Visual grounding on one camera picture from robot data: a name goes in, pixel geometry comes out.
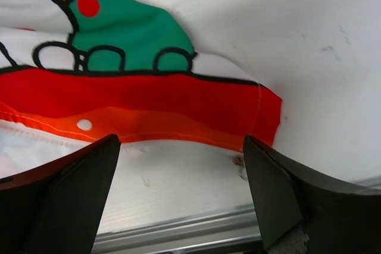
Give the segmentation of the colourful children's zip jacket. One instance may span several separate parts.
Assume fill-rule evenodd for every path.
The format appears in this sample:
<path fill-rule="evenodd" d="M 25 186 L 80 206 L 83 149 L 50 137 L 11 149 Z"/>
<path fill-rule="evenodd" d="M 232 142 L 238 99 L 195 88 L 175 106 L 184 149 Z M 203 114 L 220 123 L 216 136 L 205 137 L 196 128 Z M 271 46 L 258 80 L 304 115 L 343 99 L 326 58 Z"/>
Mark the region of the colourful children's zip jacket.
<path fill-rule="evenodd" d="M 63 138 L 272 145 L 282 100 L 135 0 L 1 0 L 1 119 Z"/>

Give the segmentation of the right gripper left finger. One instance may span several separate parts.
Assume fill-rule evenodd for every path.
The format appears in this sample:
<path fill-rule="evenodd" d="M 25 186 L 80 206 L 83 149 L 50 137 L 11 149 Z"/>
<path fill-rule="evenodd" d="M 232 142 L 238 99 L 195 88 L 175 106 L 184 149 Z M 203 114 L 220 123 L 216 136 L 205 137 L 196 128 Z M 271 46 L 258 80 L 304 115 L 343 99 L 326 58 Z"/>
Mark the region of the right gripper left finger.
<path fill-rule="evenodd" d="M 1 179 L 1 253 L 91 253 L 118 162 L 115 134 Z"/>

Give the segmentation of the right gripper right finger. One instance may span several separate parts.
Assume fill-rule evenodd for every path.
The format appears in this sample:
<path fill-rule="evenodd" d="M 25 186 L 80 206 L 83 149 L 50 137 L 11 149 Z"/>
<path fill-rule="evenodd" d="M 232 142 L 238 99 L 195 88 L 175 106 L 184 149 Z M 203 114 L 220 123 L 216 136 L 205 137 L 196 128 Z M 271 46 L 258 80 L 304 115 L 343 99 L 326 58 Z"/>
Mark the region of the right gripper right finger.
<path fill-rule="evenodd" d="M 266 253 L 379 253 L 380 190 L 290 159 L 252 136 L 243 155 Z"/>

